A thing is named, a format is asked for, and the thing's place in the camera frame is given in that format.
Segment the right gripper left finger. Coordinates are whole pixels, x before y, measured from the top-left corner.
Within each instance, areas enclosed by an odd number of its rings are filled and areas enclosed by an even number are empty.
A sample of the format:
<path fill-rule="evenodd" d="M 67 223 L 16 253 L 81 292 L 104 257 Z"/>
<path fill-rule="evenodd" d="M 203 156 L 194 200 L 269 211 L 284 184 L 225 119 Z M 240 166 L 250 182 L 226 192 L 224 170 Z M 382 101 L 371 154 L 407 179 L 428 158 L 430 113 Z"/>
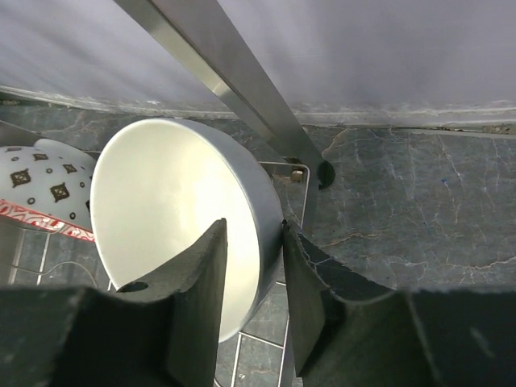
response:
<path fill-rule="evenodd" d="M 2 385 L 213 385 L 226 265 L 219 219 L 116 293 L 2 288 Z"/>

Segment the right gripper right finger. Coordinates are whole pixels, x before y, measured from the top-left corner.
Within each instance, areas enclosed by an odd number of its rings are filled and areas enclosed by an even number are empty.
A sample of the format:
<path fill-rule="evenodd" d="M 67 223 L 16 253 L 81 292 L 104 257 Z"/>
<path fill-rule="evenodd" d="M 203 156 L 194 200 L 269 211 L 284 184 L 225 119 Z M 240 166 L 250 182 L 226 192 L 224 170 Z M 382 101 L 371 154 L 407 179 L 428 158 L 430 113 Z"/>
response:
<path fill-rule="evenodd" d="M 512 386 L 515 288 L 390 289 L 284 223 L 296 374 L 306 386 Z"/>

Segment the plain white bowl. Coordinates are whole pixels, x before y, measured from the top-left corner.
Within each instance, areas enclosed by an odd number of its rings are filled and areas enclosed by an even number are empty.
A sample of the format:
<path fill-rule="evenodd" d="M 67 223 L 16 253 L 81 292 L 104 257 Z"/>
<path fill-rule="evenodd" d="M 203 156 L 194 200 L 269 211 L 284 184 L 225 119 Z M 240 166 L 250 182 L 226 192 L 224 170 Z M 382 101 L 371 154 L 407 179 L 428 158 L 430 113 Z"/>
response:
<path fill-rule="evenodd" d="M 264 168 L 232 137 L 185 119 L 144 119 L 102 149 L 90 192 L 94 238 L 116 288 L 227 221 L 221 341 L 264 300 L 281 255 L 280 199 Z"/>

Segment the red patterned bowl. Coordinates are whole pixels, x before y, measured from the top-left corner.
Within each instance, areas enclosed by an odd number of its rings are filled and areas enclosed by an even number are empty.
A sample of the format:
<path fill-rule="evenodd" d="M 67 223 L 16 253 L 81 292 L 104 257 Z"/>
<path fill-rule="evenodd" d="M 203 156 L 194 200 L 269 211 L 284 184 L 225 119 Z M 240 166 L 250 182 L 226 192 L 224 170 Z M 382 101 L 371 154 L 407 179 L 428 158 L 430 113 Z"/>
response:
<path fill-rule="evenodd" d="M 89 198 L 96 160 L 39 139 L 1 147 L 1 216 L 51 233 L 94 241 Z"/>

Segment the stainless steel dish rack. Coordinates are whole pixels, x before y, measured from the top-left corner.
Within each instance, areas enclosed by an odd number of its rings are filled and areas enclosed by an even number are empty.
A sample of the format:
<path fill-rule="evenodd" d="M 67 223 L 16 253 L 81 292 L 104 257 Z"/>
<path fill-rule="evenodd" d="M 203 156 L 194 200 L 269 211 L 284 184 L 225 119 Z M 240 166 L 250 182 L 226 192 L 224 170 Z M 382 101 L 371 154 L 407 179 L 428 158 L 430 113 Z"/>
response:
<path fill-rule="evenodd" d="M 302 230 L 314 225 L 320 189 L 335 179 L 285 99 L 217 1 L 119 1 L 168 54 L 256 131 L 289 166 L 306 170 Z"/>

